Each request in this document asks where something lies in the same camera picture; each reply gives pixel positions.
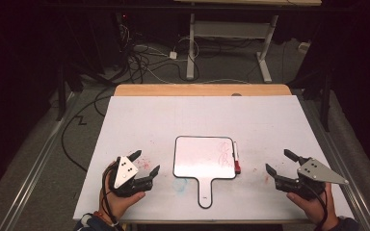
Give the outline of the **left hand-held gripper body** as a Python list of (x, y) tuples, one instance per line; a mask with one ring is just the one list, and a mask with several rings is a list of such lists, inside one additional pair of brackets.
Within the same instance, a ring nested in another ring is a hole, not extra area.
[(138, 192), (150, 191), (153, 187), (153, 177), (136, 179), (138, 171), (129, 158), (118, 157), (110, 172), (110, 191), (118, 197), (129, 197)]

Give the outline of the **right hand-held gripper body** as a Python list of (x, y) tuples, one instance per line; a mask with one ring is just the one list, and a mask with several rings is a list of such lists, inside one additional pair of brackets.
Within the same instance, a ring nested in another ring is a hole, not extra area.
[(314, 158), (308, 158), (298, 169), (296, 179), (280, 176), (274, 171), (276, 189), (295, 193), (306, 200), (324, 192), (327, 183), (348, 185), (349, 181)]

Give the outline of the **white marker with red cap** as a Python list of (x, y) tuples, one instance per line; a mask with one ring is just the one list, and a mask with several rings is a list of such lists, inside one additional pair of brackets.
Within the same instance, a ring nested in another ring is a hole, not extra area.
[(238, 144), (236, 141), (233, 142), (233, 156), (234, 156), (234, 169), (235, 174), (241, 173), (241, 167), (239, 164), (239, 153), (238, 153)]

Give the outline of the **white paddle whiteboard black rim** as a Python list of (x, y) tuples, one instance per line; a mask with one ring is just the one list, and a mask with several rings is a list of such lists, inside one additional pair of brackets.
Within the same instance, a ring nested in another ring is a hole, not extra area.
[(212, 182), (236, 177), (233, 140), (229, 137), (180, 136), (175, 140), (173, 175), (198, 181), (198, 205), (213, 204)]

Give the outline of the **person's left hand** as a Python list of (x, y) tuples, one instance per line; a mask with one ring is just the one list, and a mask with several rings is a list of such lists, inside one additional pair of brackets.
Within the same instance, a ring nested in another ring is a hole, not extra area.
[(107, 167), (102, 173), (102, 187), (99, 193), (98, 212), (108, 215), (119, 221), (127, 209), (145, 197), (145, 192), (137, 192), (130, 197), (118, 197), (109, 188), (110, 169)]

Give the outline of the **person's right hand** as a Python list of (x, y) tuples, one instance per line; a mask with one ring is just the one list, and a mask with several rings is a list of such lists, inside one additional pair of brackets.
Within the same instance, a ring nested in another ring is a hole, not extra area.
[(331, 192), (331, 183), (326, 184), (325, 191), (320, 195), (322, 202), (318, 199), (303, 199), (293, 192), (289, 192), (286, 196), (304, 211), (307, 218), (314, 223), (316, 227), (321, 227), (329, 218), (337, 217)]

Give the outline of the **red wrist band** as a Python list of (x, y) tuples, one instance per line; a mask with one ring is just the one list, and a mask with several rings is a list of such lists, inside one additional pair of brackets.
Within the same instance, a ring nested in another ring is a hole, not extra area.
[(119, 224), (119, 222), (114, 218), (114, 219), (111, 219), (109, 218), (108, 215), (103, 215), (102, 213), (98, 212), (98, 211), (94, 211), (93, 212), (93, 215), (97, 218), (100, 218), (101, 220), (103, 220), (105, 223), (107, 223), (109, 226), (117, 226)]

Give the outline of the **black stand leg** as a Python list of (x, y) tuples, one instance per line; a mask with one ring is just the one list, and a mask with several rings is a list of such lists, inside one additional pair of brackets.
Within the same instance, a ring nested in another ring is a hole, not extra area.
[(330, 110), (330, 73), (327, 72), (324, 78), (324, 86), (322, 90), (322, 102), (320, 111), (320, 121), (326, 132), (330, 130), (329, 128), (329, 110)]
[(64, 77), (64, 64), (59, 63), (57, 69), (57, 81), (58, 81), (58, 115), (57, 120), (60, 121), (66, 111), (66, 81)]

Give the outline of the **large white table sheet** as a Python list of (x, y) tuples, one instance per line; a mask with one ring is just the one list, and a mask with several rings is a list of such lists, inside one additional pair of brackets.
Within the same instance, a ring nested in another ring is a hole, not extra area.
[[(173, 174), (179, 136), (227, 137), (237, 144), (240, 174), (212, 183), (213, 202), (198, 204), (198, 182)], [(117, 157), (140, 151), (140, 173), (159, 173), (146, 197), (124, 215), (126, 222), (304, 222), (304, 212), (276, 190), (265, 167), (295, 177), (289, 149), (324, 162), (295, 96), (114, 96), (109, 104), (74, 217), (98, 208), (104, 169)]]

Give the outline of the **wooden table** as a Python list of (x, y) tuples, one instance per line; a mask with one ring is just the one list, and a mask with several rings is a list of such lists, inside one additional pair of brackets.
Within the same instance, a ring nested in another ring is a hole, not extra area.
[(141, 84), (119, 85), (114, 96), (270, 96), (291, 95), (282, 84)]

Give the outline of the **aluminium floor rail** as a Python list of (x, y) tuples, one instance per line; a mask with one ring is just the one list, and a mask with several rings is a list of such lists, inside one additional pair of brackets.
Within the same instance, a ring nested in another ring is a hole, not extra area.
[(335, 97), (330, 101), (329, 131), (321, 122), (321, 103), (302, 99), (300, 102), (328, 164), (350, 181), (339, 190), (360, 223), (360, 230), (370, 231), (370, 160), (352, 125)]
[(13, 231), (24, 207), (26, 206), (29, 197), (31, 196), (36, 184), (38, 183), (41, 173), (43, 172), (46, 163), (52, 154), (54, 144), (59, 139), (60, 131), (65, 127), (66, 118), (74, 107), (79, 98), (78, 93), (71, 92), (66, 99), (66, 112), (59, 120), (56, 120), (51, 129), (43, 148), (31, 167), (27, 177), (23, 181), (16, 197), (0, 224), (0, 231)]

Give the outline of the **white desk frame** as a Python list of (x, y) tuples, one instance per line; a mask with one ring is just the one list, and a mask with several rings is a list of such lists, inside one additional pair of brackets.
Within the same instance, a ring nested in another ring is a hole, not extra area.
[[(225, 5), (238, 7), (270, 7), (279, 10), (285, 7), (319, 7), (321, 0), (176, 0), (177, 2), (189, 3), (192, 7), (202, 4), (213, 4), (224, 7)], [(199, 20), (194, 13), (190, 14), (189, 50), (187, 56), (186, 79), (196, 79), (196, 57), (199, 46), (196, 38), (224, 38), (224, 39), (263, 39), (261, 51), (255, 54), (261, 76), (265, 83), (272, 83), (266, 55), (278, 23), (278, 13), (273, 13), (266, 22), (231, 22), (230, 20)]]

